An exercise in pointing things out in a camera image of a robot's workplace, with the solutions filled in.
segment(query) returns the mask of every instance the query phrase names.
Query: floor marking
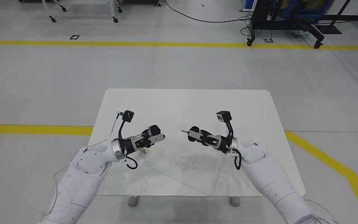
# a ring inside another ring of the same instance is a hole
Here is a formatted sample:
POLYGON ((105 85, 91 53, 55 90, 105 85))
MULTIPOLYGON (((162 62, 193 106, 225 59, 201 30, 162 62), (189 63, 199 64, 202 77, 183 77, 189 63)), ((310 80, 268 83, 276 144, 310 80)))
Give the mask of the floor marking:
POLYGON ((315 147, 314 145, 310 144, 306 140, 302 139, 300 136, 296 135, 295 133, 291 131, 285 131, 286 137, 288 140, 295 143, 298 147, 302 148, 303 150, 310 153, 312 156, 316 157, 318 160, 344 176, 348 183, 351 185, 351 188, 353 192, 356 195, 356 198, 358 198, 358 176, 357 174, 346 167, 345 165, 341 164, 337 160, 333 159, 328 154, 322 152, 320 149, 315 147))
MULTIPOLYGON (((128 42, 128 41, 33 41, 0 40, 0 45, 50 45, 50 46, 161 46, 192 48, 257 48, 257 49, 314 49, 313 45, 301 44, 253 44, 246 43, 185 43, 185 42, 128 42)), ((319 50, 358 50, 358 46, 323 45, 319 50)))
POLYGON ((58 126, 58 125, 7 125, 0 124, 0 134, 66 134, 90 136, 92 126, 58 126))
MULTIPOLYGON (((13 125, 0 124, 0 134, 62 134, 90 136, 92 126, 58 126, 58 125, 13 125)), ((322 161, 324 164, 344 176, 356 197, 358 198, 358 176, 345 165, 341 164, 331 156, 327 155, 317 147, 302 139, 292 131, 285 131, 288 140, 295 143, 298 147, 310 153, 312 156, 322 161)))

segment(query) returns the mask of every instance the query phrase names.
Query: table leg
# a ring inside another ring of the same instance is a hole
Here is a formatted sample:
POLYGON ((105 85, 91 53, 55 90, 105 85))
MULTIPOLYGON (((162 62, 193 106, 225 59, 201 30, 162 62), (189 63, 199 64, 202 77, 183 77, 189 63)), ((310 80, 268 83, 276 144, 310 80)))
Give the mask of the table leg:
POLYGON ((232 207, 240 206, 240 198, 239 197, 229 197, 229 201, 232 207))
POLYGON ((131 196, 128 198, 128 206, 129 207, 136 207, 139 203, 139 196, 131 196))

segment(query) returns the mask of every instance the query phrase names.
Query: power cord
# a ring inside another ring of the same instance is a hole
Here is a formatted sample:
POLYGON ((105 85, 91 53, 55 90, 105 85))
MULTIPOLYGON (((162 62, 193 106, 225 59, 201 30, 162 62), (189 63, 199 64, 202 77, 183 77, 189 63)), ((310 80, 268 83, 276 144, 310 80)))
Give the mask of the power cord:
POLYGON ((199 22, 208 22, 208 23, 211 23, 211 24, 222 24, 222 23, 225 23, 225 22, 245 21, 245 20, 242 19, 242 18, 245 18, 245 16, 242 16, 242 17, 240 17, 240 18, 238 18, 238 19, 235 19, 235 20, 226 20, 226 21, 207 21, 207 20, 199 20, 199 19, 197 19, 197 18, 193 18, 193 17, 188 16, 188 15, 182 13, 182 12, 179 12, 178 10, 175 10, 174 8, 172 8, 172 7, 168 4, 167 0, 164 0, 164 2, 166 3, 166 5, 167 5, 171 10, 173 10, 173 11, 175 11, 175 12, 177 12, 177 13, 179 13, 179 14, 185 16, 185 17, 188 17, 188 18, 190 18, 190 19, 192 19, 192 20, 196 20, 196 21, 199 21, 199 22))

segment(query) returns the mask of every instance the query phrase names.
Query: stand leg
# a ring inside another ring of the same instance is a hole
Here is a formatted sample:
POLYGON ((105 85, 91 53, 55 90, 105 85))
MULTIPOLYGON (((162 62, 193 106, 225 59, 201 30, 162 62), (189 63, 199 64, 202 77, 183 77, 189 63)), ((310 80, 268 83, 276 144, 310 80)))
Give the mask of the stand leg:
POLYGON ((232 207, 240 206, 240 198, 239 197, 229 197, 229 201, 232 207))
POLYGON ((112 6, 112 0, 110 0, 110 7, 111 7, 111 14, 113 18, 113 22, 117 23, 118 19, 114 16, 113 6, 112 6))
POLYGON ((139 196, 131 196, 128 198, 128 206, 129 207, 136 207, 139 203, 139 196))
POLYGON ((66 8, 63 7, 63 5, 61 5, 57 0, 53 0, 53 1, 61 7, 62 11, 67 12, 66 8))
POLYGON ((47 14, 48 14, 49 17, 51 18, 51 21, 52 21, 52 22, 56 22, 55 18, 52 17, 52 15, 50 14, 49 10, 47 9, 46 0, 42 0, 42 1, 43 1, 43 4, 44 4, 44 7, 45 7, 45 9, 46 9, 47 14))
POLYGON ((249 26, 248 26, 248 29, 250 31, 250 36, 251 36, 251 39, 250 38, 246 38, 247 40, 247 46, 251 46, 252 45, 252 42, 255 40, 255 32, 253 30, 253 27, 252 27, 252 21, 250 22, 249 26))

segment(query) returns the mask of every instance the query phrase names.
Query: white cable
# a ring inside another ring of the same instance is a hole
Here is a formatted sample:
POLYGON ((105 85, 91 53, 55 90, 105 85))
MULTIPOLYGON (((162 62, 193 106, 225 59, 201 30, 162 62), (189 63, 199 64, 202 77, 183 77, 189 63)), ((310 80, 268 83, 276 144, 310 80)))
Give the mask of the white cable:
MULTIPOLYGON (((314 201, 312 201, 312 200, 309 200, 309 199, 305 199, 305 200, 308 201, 308 202, 312 202, 312 203, 314 203, 314 204, 320 206, 321 208, 323 208, 328 214, 330 214, 330 215, 332 216, 332 218, 333 218, 332 221, 333 221, 334 223, 336 223, 336 224, 339 224, 338 219, 336 219, 335 216, 332 215, 332 213, 329 212, 329 210, 327 210, 326 208, 324 208, 322 205, 320 205, 319 203, 314 202, 314 201)), ((326 223, 329 223, 329 222, 327 222, 327 220, 325 220, 325 219, 323 219, 323 218, 319 218, 319 217, 318 217, 318 218, 315 218, 314 221, 316 221, 316 220, 322 220, 322 221, 324 221, 324 222, 326 222, 326 223)))
MULTIPOLYGON (((118 117, 116 118, 116 120, 115 120, 114 123, 113 123, 110 136, 111 136, 112 133, 113 133, 114 125, 116 124, 117 120, 118 120, 118 117)), ((98 145, 98 144, 101 144, 102 142, 98 142, 98 143, 96 143, 96 144, 92 144, 92 145, 90 145, 90 146, 87 146, 87 148, 90 148, 90 147, 92 147, 92 146, 96 146, 96 145, 98 145)))
POLYGON ((57 196, 58 196, 58 187, 57 187, 56 176, 57 176, 61 171, 63 171, 64 169, 66 169, 67 167, 68 167, 68 165, 65 166, 64 168, 62 168, 60 171, 58 171, 57 173, 55 173, 55 174, 53 175, 53 178, 54 178, 54 180, 55 180, 55 186, 56 186, 56 197, 55 197, 54 204, 52 205, 52 207, 51 207, 49 213, 45 214, 45 212, 44 212, 44 213, 43 213, 43 217, 48 216, 49 214, 51 214, 52 210, 53 210, 54 207, 55 207, 55 204, 56 204, 56 201, 57 201, 57 196))
MULTIPOLYGON (((113 129, 114 129, 114 126, 115 126, 117 120, 118 120, 118 116, 117 116, 116 120, 115 120, 114 123, 113 123, 112 131, 111 131, 110 136, 111 136, 112 133, 113 133, 113 129)), ((96 144, 92 144, 92 145, 90 145, 90 146, 87 146, 87 149, 90 148, 90 147, 92 147, 92 146, 101 144, 102 142, 98 142, 98 143, 96 143, 96 144)), ((50 211, 49 211, 47 214, 45 214, 45 212, 43 213, 43 217, 42 217, 42 218, 44 218, 45 216, 48 216, 49 214, 51 214, 52 210, 54 209, 54 207, 55 207, 55 205, 56 205, 57 196, 58 196, 58 186, 57 186, 56 176, 57 176, 61 171, 63 171, 64 169, 66 169, 67 167, 68 167, 68 165, 65 166, 64 168, 62 168, 60 171, 58 171, 57 173, 55 173, 55 174, 53 175, 53 178, 54 178, 54 180, 55 180, 55 186, 56 186, 56 191, 55 191, 55 192, 56 192, 56 197, 55 197, 55 201, 54 201, 54 204, 52 205, 50 211)))

